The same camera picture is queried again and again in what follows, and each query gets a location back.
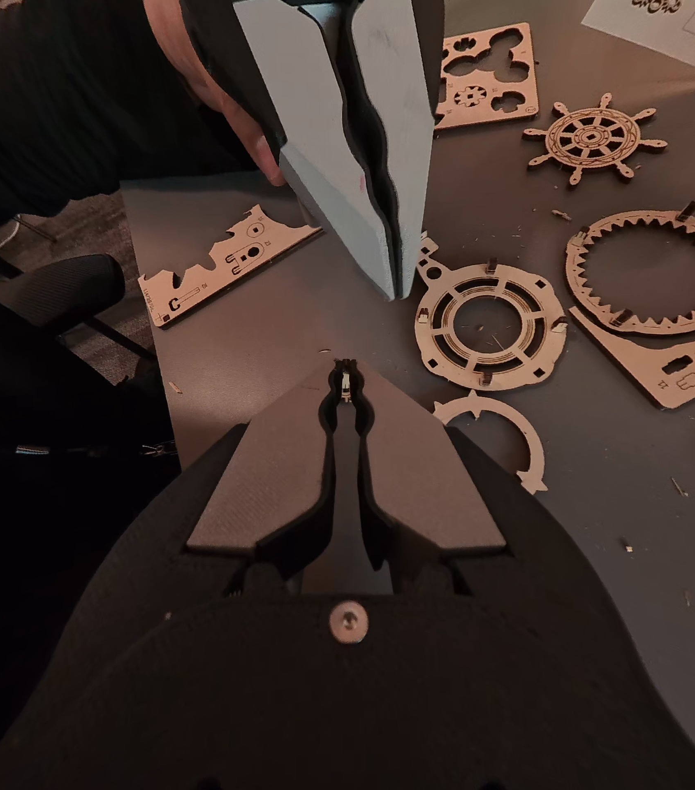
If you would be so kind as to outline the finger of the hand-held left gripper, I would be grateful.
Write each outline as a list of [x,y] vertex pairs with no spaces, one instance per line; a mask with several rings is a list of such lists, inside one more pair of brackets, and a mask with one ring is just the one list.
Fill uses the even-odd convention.
[[320,21],[286,2],[236,2],[234,10],[283,128],[284,175],[307,210],[394,300],[388,224],[353,150],[343,87]]
[[349,14],[372,192],[390,233],[389,300],[409,296],[419,260],[444,22],[441,1],[357,2]]

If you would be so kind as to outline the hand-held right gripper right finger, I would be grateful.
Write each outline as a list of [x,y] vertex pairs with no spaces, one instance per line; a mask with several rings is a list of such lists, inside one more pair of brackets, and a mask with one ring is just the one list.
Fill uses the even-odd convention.
[[444,424],[363,362],[351,363],[362,539],[374,569],[496,555],[507,543]]

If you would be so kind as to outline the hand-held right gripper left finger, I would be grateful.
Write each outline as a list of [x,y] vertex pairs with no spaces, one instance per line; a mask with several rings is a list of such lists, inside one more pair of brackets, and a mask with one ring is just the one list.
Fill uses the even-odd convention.
[[268,563],[282,578],[333,533],[340,362],[327,362],[248,423],[187,540],[190,551]]

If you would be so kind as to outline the round slotted wooden plate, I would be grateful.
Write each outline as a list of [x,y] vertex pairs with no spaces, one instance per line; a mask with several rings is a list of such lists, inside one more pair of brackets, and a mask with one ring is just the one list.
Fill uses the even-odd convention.
[[[567,317],[550,282],[496,258],[451,270],[434,258],[438,249],[422,232],[418,272],[427,290],[414,328],[425,368],[482,392],[518,390],[547,380],[567,338]],[[459,339],[457,315],[477,300],[501,302],[516,313],[520,332],[510,345],[477,351]]]

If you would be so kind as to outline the person's left forearm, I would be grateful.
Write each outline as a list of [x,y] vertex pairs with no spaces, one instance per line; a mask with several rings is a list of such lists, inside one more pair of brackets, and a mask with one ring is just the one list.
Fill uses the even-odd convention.
[[253,166],[168,62],[142,2],[0,9],[0,225],[55,216],[125,180]]

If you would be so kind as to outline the person's left hand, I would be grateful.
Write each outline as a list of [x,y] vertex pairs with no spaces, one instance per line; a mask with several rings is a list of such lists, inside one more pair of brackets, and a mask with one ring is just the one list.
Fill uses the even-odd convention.
[[224,116],[250,158],[274,186],[286,180],[257,122],[214,81],[205,69],[187,32],[178,1],[144,1],[155,40],[169,63],[201,104]]

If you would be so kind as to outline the wooden sheet with clover cut-outs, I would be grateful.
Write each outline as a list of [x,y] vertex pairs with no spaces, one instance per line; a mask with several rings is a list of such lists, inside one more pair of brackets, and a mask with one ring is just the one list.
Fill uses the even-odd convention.
[[528,23],[444,38],[437,132],[530,119],[539,109]]

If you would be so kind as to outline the jagged-edged wooden offcut sheet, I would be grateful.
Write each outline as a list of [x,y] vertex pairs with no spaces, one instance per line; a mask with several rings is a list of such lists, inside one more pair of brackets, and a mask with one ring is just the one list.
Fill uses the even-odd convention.
[[254,205],[227,230],[226,239],[213,244],[205,257],[208,265],[196,262],[182,274],[161,270],[138,278],[152,323],[163,328],[178,321],[321,232],[308,224],[293,227],[274,221]]

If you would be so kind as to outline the wooden ship wheel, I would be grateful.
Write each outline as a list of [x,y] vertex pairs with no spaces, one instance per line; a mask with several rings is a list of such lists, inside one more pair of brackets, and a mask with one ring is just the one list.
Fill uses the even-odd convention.
[[569,188],[575,189],[585,173],[614,170],[629,182],[636,171],[627,161],[639,149],[663,152],[668,142],[643,137],[641,123],[653,119],[655,107],[636,114],[627,114],[612,106],[612,95],[605,93],[594,107],[570,111],[555,103],[554,121],[547,129],[527,128],[522,138],[542,142],[544,152],[532,158],[528,168],[552,162],[570,169]]

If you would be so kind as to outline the folded assembly instruction sheet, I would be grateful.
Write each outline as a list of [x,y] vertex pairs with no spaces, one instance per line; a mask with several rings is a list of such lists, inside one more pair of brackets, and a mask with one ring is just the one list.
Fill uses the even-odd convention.
[[582,24],[695,67],[695,1],[596,1]]

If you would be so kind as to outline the black swivel office chair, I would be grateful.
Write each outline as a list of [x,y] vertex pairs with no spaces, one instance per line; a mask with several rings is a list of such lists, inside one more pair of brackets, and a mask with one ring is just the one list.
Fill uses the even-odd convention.
[[60,337],[83,324],[139,358],[157,361],[152,351],[98,319],[125,296],[123,269],[112,256],[67,258],[31,272],[0,257],[0,276],[0,304],[37,329]]

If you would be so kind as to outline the wooden frame offcut sheet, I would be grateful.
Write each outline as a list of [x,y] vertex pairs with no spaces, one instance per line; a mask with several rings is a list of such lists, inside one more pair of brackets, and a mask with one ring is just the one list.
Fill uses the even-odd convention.
[[648,349],[603,329],[579,308],[573,319],[663,409],[695,400],[695,339],[664,349]]

